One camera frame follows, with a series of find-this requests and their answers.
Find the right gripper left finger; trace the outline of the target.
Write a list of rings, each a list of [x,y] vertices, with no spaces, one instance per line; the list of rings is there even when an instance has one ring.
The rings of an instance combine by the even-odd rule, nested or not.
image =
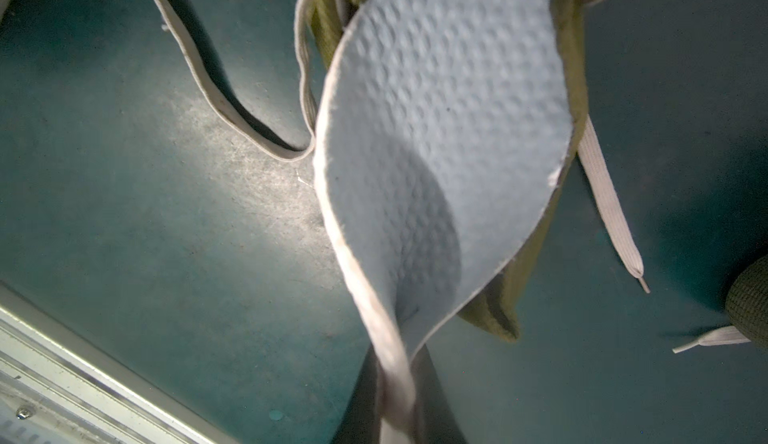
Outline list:
[[[378,444],[384,401],[384,373],[372,347],[365,355],[342,421],[331,444]]]

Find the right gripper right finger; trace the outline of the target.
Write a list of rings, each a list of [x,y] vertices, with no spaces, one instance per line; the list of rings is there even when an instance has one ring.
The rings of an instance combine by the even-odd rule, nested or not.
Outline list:
[[[466,438],[450,408],[426,346],[416,354],[411,371],[417,391],[415,442],[465,444]]]

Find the light blue insole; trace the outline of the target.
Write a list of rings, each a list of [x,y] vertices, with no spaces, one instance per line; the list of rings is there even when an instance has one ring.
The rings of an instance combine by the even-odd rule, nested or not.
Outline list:
[[[384,373],[379,443],[416,443],[416,354],[524,246],[564,168],[550,2],[365,0],[327,72],[315,189]]]

